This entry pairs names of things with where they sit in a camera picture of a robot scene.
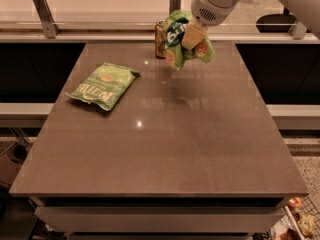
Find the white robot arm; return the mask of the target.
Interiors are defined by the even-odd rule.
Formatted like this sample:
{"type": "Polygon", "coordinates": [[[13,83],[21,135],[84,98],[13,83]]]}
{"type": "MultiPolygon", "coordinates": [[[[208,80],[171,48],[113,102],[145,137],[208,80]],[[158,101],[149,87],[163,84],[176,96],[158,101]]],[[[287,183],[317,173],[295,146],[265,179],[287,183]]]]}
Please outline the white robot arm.
{"type": "MultiPolygon", "coordinates": [[[[320,0],[279,0],[317,38],[320,38],[320,0]]],[[[210,26],[220,25],[239,0],[192,0],[182,46],[192,50],[207,35],[210,26]]]]}

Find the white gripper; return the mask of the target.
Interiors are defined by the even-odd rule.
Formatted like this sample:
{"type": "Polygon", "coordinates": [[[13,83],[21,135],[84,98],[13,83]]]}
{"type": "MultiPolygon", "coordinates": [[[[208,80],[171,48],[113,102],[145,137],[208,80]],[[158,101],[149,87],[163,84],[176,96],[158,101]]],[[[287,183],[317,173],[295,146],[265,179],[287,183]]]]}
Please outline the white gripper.
{"type": "Polygon", "coordinates": [[[225,0],[192,0],[191,12],[194,18],[189,20],[181,42],[188,50],[203,40],[207,26],[216,26],[225,20],[230,13],[230,5],[225,0]]]}

